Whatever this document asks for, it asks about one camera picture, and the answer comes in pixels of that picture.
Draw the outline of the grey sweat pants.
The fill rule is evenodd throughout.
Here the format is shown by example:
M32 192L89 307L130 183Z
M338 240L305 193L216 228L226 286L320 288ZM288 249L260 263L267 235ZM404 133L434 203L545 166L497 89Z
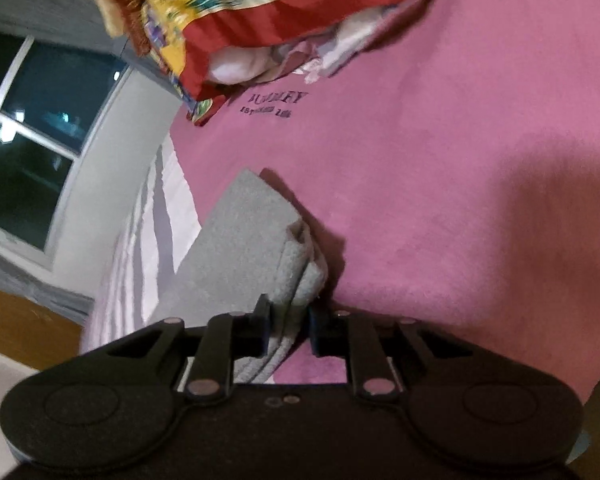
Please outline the grey sweat pants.
M203 326L215 315L251 312L264 295L275 315L268 350L238 361L238 382L264 384L300 332L304 309L323 289L327 263L298 210L244 170L224 191L166 286L153 321L175 316Z

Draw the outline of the pink striped bed sheet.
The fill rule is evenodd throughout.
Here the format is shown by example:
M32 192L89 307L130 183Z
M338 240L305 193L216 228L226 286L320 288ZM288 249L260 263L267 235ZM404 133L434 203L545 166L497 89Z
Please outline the pink striped bed sheet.
M178 112L82 336L150 323L242 170L306 216L337 308L414 318L600 381L600 0L431 0L332 77L302 67L197 127Z

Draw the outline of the dark glass window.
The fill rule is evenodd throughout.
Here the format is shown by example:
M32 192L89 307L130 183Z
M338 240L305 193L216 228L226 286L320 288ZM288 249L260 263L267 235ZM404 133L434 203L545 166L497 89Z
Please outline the dark glass window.
M100 116L128 68L0 32L0 238L47 258Z

